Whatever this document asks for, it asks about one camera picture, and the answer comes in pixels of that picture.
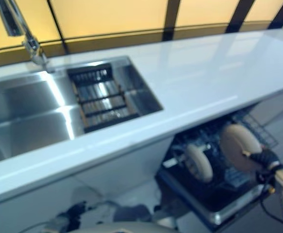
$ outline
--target dish drying rack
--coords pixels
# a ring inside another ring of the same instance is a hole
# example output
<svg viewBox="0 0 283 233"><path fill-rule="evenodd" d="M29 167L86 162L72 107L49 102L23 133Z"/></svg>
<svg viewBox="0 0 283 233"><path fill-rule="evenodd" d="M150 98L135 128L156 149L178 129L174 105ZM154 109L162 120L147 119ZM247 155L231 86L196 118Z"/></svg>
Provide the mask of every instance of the dish drying rack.
<svg viewBox="0 0 283 233"><path fill-rule="evenodd" d="M126 101L109 64L70 69L68 75L80 105L85 133L139 117Z"/></svg>

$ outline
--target white countertop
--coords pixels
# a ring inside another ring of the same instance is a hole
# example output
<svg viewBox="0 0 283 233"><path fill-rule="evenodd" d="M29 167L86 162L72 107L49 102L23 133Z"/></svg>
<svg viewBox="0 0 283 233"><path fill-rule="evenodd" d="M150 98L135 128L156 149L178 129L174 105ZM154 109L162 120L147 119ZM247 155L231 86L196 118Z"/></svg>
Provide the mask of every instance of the white countertop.
<svg viewBox="0 0 283 233"><path fill-rule="evenodd" d="M122 55L131 58L164 109L1 161L0 201L283 90L281 30L85 52L51 63ZM0 77L33 69L31 63L0 67Z"/></svg>

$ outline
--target cable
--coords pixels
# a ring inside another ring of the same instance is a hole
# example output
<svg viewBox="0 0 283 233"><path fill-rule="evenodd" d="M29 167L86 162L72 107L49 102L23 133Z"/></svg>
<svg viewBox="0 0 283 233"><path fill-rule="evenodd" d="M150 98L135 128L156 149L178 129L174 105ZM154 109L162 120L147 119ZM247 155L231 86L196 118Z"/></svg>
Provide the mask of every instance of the cable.
<svg viewBox="0 0 283 233"><path fill-rule="evenodd" d="M264 203L263 203L263 201L264 201L264 198L263 198L263 194L264 194L264 192L266 191L266 187L267 187L267 185L270 183L270 181L274 178L274 174L271 174L271 175L269 175L269 177L267 178L267 180L266 180L266 182L265 182L265 184L264 184L264 186L263 186L263 189L262 189L262 192L261 192L261 197L260 197L260 205L261 205L261 208L262 208L262 210L269 216L269 217L271 217L272 219L274 219L274 220L276 220L276 221L278 221L279 223L281 223L281 224L283 224L283 220L281 220L280 218L278 218L278 217L276 217L275 215L273 215L272 213L270 213L267 209L266 209L266 207L265 207L265 205L264 205Z"/></svg>
<svg viewBox="0 0 283 233"><path fill-rule="evenodd" d="M29 231L29 230L35 228L35 227L38 227L38 226L41 226L41 225L46 225L47 223L48 223L48 222L39 222L39 223L36 223L36 224L34 224L34 225L30 226L30 227L27 227L27 228L25 228L25 229L19 231L18 233L25 233L25 232L27 232L27 231Z"/></svg>

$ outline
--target white cabinet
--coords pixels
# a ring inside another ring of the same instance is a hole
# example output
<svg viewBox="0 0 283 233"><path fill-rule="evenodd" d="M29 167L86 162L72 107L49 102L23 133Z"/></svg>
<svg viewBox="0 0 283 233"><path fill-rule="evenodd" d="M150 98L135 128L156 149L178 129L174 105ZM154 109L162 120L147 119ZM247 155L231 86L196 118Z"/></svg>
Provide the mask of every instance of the white cabinet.
<svg viewBox="0 0 283 233"><path fill-rule="evenodd" d="M24 228L45 222L72 205L75 189L82 186L68 177L0 202L0 233L17 233ZM28 233L37 233L35 228Z"/></svg>
<svg viewBox="0 0 283 233"><path fill-rule="evenodd" d="M50 220L83 200L80 190L87 185L105 195L113 195L152 179L172 139L154 142L80 172L75 175L76 179L67 177L0 202L0 233L17 233L38 222Z"/></svg>
<svg viewBox="0 0 283 233"><path fill-rule="evenodd" d="M78 180L113 196L154 177L173 137L131 151L107 163L75 175Z"/></svg>

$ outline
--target kitchen sink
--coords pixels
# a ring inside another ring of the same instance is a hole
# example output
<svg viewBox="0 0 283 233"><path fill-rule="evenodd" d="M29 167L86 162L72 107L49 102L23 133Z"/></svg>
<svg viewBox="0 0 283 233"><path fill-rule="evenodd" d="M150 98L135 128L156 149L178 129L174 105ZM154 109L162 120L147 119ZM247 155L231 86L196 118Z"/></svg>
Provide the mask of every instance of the kitchen sink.
<svg viewBox="0 0 283 233"><path fill-rule="evenodd" d="M162 110L128 57L0 79L0 160Z"/></svg>

